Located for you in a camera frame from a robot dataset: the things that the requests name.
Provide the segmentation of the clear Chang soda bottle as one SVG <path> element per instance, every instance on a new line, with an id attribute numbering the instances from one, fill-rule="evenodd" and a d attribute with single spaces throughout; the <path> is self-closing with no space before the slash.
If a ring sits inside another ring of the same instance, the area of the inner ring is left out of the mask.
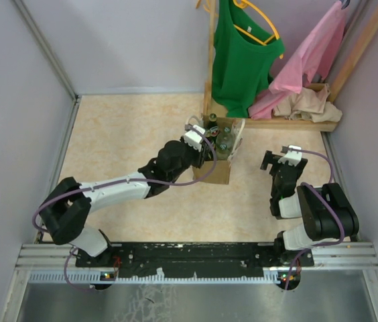
<path id="1" fill-rule="evenodd" d="M 224 127 L 223 129 L 220 130 L 220 133 L 217 137 L 217 140 L 220 141 L 233 141 L 234 140 L 234 135 L 231 127 Z"/>
<path id="2" fill-rule="evenodd" d="M 216 139 L 216 156 L 219 160 L 226 160 L 233 150 L 235 139 L 232 135 L 219 135 Z"/>

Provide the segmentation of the green Perrier bottle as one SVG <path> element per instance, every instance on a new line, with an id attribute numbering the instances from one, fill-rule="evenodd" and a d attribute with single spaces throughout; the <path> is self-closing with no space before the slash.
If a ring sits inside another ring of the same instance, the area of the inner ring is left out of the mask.
<path id="1" fill-rule="evenodd" d="M 214 113 L 211 113 L 208 116 L 208 124 L 207 124 L 207 130 L 215 131 L 218 135 L 219 133 L 219 126 L 217 123 L 217 116 Z"/>
<path id="2" fill-rule="evenodd" d="M 216 148 L 216 136 L 217 133 L 215 131 L 208 130 L 208 140 L 212 144 L 213 148 Z"/>

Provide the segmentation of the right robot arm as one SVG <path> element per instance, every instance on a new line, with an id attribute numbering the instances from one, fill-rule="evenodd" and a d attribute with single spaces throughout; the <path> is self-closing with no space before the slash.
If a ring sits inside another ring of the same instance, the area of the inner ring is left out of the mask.
<path id="1" fill-rule="evenodd" d="M 284 266 L 302 263 L 302 256 L 312 248 L 335 246 L 359 233 L 359 218 L 334 173 L 320 187 L 298 184 L 308 160 L 303 154 L 329 159 L 318 152 L 298 146 L 284 147 L 281 154 L 266 151 L 261 170 L 270 167 L 272 177 L 269 209 L 278 220 L 301 219 L 302 222 L 278 233 L 274 240 L 274 258 Z"/>

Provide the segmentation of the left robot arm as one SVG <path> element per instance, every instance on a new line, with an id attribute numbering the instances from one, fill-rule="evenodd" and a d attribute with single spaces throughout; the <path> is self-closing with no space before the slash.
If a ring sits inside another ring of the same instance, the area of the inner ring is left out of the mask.
<path id="1" fill-rule="evenodd" d="M 33 218 L 41 219 L 56 245 L 69 244 L 88 254 L 99 266 L 113 261 L 114 250 L 106 235 L 86 224 L 88 216 L 103 208 L 135 199 L 156 197 L 171 186 L 189 167 L 200 168 L 214 148 L 209 141 L 193 148 L 183 140 L 172 140 L 145 166 L 121 178 L 102 182 L 63 179 L 39 206 Z"/>

